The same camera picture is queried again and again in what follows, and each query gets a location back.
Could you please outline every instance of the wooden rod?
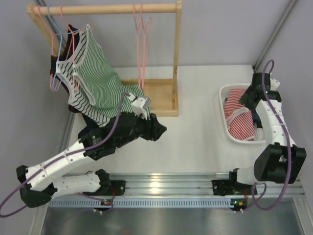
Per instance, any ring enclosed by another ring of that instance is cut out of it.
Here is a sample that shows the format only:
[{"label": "wooden rod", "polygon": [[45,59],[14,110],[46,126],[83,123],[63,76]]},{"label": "wooden rod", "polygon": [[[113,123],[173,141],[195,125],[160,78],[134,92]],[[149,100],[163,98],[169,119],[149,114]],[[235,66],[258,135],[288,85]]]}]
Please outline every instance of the wooden rod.
[{"label": "wooden rod", "polygon": [[[31,17],[32,21],[34,22],[35,26],[39,29],[41,34],[43,35],[44,39],[46,42],[49,44],[50,48],[52,47],[52,36],[50,33],[50,30],[45,26],[44,22],[42,19],[39,17],[39,15],[36,15],[34,13],[34,10],[37,8],[35,3],[29,3],[26,6],[27,13]],[[59,52],[59,46],[60,42],[57,37],[54,36],[53,39],[53,55],[57,55]]]},{"label": "wooden rod", "polygon": [[[135,5],[136,13],[140,13],[141,4]],[[175,13],[176,4],[143,4],[143,13]],[[50,15],[60,16],[60,7],[52,6],[49,8]],[[101,14],[132,14],[133,5],[90,5],[90,6],[64,6],[62,7],[64,15],[101,15]],[[40,13],[43,16],[48,15],[47,7],[40,7]]]},{"label": "wooden rod", "polygon": [[181,0],[177,0],[176,6],[177,6],[177,9],[176,9],[176,26],[175,26],[175,44],[174,44],[172,104],[173,104],[173,109],[178,110],[177,70],[178,70],[178,58],[179,58],[180,28],[181,28]]}]

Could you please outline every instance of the red striped cloth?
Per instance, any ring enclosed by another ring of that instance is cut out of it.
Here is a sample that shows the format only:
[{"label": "red striped cloth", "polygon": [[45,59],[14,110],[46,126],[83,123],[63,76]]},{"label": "red striped cloth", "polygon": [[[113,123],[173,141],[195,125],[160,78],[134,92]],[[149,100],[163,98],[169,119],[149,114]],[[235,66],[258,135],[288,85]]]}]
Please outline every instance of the red striped cloth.
[{"label": "red striped cloth", "polygon": [[224,114],[230,134],[241,141],[252,141],[254,126],[251,110],[239,103],[245,89],[233,89],[224,105]]}]

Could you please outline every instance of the metal floor panel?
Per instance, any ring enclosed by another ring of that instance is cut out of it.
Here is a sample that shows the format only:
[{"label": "metal floor panel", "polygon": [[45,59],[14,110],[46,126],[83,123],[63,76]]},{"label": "metal floor panel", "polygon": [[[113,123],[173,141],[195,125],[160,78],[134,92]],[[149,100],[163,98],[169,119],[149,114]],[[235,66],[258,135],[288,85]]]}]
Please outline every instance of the metal floor panel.
[{"label": "metal floor panel", "polygon": [[[273,202],[274,199],[264,199],[262,205]],[[304,234],[292,199],[285,199],[270,212],[254,207],[243,214],[208,208],[115,208],[103,215],[81,211],[49,208],[41,235]]]}]

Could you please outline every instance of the white cable tie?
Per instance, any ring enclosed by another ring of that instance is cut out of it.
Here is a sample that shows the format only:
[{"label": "white cable tie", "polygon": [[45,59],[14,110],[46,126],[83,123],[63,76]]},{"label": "white cable tie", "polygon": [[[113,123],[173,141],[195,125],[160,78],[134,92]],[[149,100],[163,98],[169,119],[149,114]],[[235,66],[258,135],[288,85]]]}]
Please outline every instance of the white cable tie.
[{"label": "white cable tie", "polygon": [[45,175],[48,175],[47,170],[45,169],[45,164],[41,163],[40,169],[43,171]]},{"label": "white cable tie", "polygon": [[64,158],[68,161],[68,163],[70,163],[70,161],[69,161],[69,159],[68,159],[68,155],[67,155],[67,149],[64,150],[63,156],[64,156]]}]

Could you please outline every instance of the cable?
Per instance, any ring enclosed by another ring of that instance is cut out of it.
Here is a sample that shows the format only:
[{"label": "cable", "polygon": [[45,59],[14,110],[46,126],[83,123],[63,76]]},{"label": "cable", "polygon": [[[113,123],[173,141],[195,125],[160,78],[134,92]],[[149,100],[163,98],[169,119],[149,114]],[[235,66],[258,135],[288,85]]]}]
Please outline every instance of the cable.
[{"label": "cable", "polygon": [[105,201],[104,199],[101,199],[101,198],[97,198],[97,197],[93,197],[93,196],[84,195],[84,194],[82,194],[82,193],[80,193],[80,192],[78,193],[78,195],[83,196],[83,197],[86,197],[86,198],[89,198],[89,199],[93,199],[93,200],[96,200],[96,201],[103,202],[104,204],[112,205],[112,206],[110,207],[110,209],[108,209],[108,210],[105,211],[105,212],[111,211],[111,210],[113,209],[113,207],[114,207],[113,203],[110,202],[110,201]]},{"label": "cable", "polygon": [[[263,210],[263,211],[269,211],[271,209],[274,209],[281,202],[281,200],[282,200],[282,198],[283,198],[283,196],[284,196],[284,194],[286,192],[286,189],[287,189],[287,186],[288,186],[288,182],[289,182],[289,179],[290,179],[290,176],[291,176],[291,144],[290,144],[289,133],[288,133],[287,127],[285,126],[284,122],[282,121],[282,119],[280,118],[280,116],[276,112],[274,106],[272,105],[272,103],[271,103],[271,101],[270,101],[270,99],[268,97],[268,94],[266,93],[266,89],[265,89],[265,73],[266,73],[266,69],[267,69],[267,67],[268,67],[268,65],[270,63],[272,63],[272,67],[270,68],[269,73],[271,73],[273,68],[274,68],[274,60],[269,60],[265,64],[264,69],[263,69],[263,73],[262,73],[262,89],[263,89],[263,93],[264,93],[264,96],[266,98],[266,101],[268,102],[269,107],[271,108],[271,110],[275,114],[277,120],[281,124],[281,126],[283,128],[283,131],[284,131],[284,134],[285,134],[285,137],[286,137],[286,141],[287,141],[287,161],[288,161],[287,173],[286,173],[286,178],[285,178],[285,182],[284,182],[283,188],[282,188],[278,198],[269,207],[261,207],[258,204],[258,201],[264,196],[264,194],[266,192],[266,189],[267,189],[266,183],[255,183],[254,185],[252,185],[251,194],[252,194],[253,203],[249,207],[244,209],[244,211],[246,211],[247,209],[251,208],[253,205],[256,205],[257,208],[259,208],[260,210]],[[257,185],[262,185],[262,184],[264,185],[264,191],[261,193],[260,197],[256,199],[255,195],[254,195],[255,187]]]},{"label": "cable", "polygon": [[246,189],[244,190],[244,192],[245,192],[245,202],[248,202],[248,197],[249,197],[248,192]]},{"label": "cable", "polygon": [[[109,134],[99,143],[93,145],[93,146],[90,146],[90,147],[87,147],[87,148],[83,148],[83,149],[79,149],[79,150],[76,150],[76,151],[73,151],[73,152],[69,152],[67,153],[67,156],[70,156],[70,155],[73,155],[73,154],[76,154],[76,153],[80,153],[80,152],[84,152],[84,151],[88,151],[88,150],[91,150],[91,149],[94,149],[94,148],[97,148],[98,146],[104,144],[110,137],[111,135],[113,134],[114,130],[116,129],[116,126],[117,126],[117,123],[118,123],[118,120],[119,120],[119,116],[121,114],[121,111],[122,111],[122,107],[123,107],[123,100],[124,100],[124,97],[125,96],[129,96],[128,93],[122,93],[121,95],[121,100],[120,100],[120,104],[119,104],[119,107],[118,107],[118,111],[117,111],[117,115],[116,115],[116,118],[115,118],[115,121],[114,121],[114,124],[113,124],[113,127],[112,129],[110,130]],[[65,158],[66,156],[60,156],[56,159],[54,159],[53,161],[49,162],[47,165],[44,166],[44,169],[48,168],[49,166],[51,166],[52,164],[56,163],[57,161]],[[10,213],[10,214],[1,214],[1,209],[2,207],[4,206],[4,204],[17,192],[19,191],[21,188],[23,188],[24,185],[26,185],[29,181],[31,181],[32,179],[34,179],[37,175],[39,175],[43,170],[40,169],[38,170],[37,172],[35,172],[32,176],[30,176],[27,180],[25,180],[22,184],[20,184],[16,189],[14,189],[0,204],[0,218],[7,218],[7,217],[10,217],[12,215],[15,215],[17,214],[18,212],[20,212],[21,210],[25,209],[27,206],[23,206],[19,209],[17,209],[16,211]]]}]

